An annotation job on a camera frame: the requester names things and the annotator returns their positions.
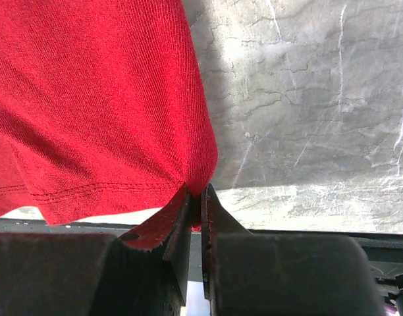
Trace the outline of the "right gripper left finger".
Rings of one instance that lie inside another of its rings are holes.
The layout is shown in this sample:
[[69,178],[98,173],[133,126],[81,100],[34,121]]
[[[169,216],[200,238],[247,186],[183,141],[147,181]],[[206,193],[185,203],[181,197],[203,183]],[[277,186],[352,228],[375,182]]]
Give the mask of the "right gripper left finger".
[[122,236],[0,232],[0,315],[179,315],[191,203],[181,187]]

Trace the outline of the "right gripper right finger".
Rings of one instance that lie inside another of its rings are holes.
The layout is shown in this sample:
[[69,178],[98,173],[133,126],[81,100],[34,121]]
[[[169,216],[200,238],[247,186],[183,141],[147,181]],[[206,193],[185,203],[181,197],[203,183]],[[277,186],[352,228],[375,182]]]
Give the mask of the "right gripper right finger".
[[201,196],[205,297],[212,315],[384,315],[365,252],[349,236],[254,234]]

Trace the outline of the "red t shirt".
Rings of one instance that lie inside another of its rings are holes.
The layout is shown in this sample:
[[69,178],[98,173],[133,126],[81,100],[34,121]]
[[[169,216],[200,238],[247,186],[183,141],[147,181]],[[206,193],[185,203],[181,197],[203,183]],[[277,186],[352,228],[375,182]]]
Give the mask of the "red t shirt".
[[180,1],[0,1],[0,217],[162,207],[216,164]]

